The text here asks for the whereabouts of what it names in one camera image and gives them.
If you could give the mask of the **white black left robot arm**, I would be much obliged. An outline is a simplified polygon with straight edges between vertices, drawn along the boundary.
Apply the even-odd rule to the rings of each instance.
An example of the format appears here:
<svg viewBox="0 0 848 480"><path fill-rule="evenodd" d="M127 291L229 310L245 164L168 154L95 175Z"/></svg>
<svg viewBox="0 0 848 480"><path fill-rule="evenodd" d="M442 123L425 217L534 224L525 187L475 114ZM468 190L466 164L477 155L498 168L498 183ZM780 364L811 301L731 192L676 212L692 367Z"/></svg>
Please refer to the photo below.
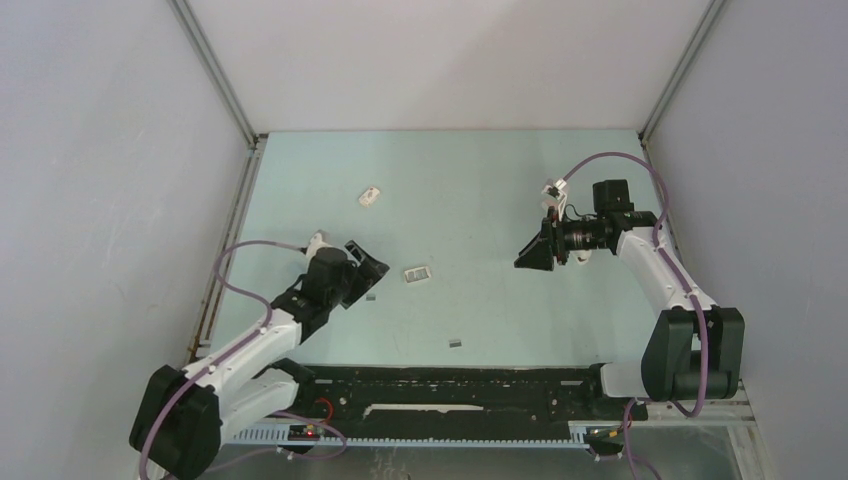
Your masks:
<svg viewBox="0 0 848 480"><path fill-rule="evenodd" d="M324 327L336 308L348 309L365 297L390 270L355 241L335 247L318 231L294 249L306 260L304 272L267 300L221 274L234 250L216 259L214 275L226 289L258 301L264 312L206 357L180 368L164 365L150 376L129 436L139 454L140 479L148 478L151 464L168 479L197 479L225 441L260 419L282 410L297 417L311 412L315 388L275 362Z"/></svg>

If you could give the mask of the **white stapler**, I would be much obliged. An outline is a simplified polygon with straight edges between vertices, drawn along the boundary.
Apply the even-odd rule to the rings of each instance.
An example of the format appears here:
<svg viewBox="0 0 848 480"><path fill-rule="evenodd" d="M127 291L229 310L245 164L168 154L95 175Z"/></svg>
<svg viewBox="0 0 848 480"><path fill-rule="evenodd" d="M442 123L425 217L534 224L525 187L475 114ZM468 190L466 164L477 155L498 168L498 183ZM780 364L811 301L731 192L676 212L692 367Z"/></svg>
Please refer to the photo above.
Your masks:
<svg viewBox="0 0 848 480"><path fill-rule="evenodd" d="M573 250L570 252L571 257L574 261L579 265L585 265L588 263L592 256L591 250Z"/></svg>

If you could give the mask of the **white staple tray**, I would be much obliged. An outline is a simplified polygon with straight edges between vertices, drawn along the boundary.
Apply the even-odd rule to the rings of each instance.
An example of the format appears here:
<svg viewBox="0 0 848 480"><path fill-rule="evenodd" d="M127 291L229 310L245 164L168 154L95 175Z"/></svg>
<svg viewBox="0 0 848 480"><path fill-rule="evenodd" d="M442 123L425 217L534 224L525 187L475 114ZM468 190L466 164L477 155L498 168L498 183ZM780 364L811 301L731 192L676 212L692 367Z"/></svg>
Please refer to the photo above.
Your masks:
<svg viewBox="0 0 848 480"><path fill-rule="evenodd" d="M419 283L431 278L432 272L429 266L413 267L403 272L403 279L407 284Z"/></svg>

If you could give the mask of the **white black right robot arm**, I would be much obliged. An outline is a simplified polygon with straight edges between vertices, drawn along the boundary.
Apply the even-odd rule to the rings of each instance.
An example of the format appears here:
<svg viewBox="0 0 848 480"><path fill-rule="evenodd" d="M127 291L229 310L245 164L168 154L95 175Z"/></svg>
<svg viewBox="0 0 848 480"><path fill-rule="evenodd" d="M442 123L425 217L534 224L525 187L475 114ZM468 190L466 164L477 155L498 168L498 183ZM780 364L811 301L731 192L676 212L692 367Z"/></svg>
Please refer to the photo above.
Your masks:
<svg viewBox="0 0 848 480"><path fill-rule="evenodd" d="M638 211L625 180L593 186L594 213L566 215L568 186L549 181L539 233L520 251L519 269L551 271L595 250L609 250L635 276L657 315L638 362L609 363L581 392L585 411L606 418L622 398L658 402L729 399L738 390L745 323L736 308L719 306L669 251L650 211Z"/></svg>

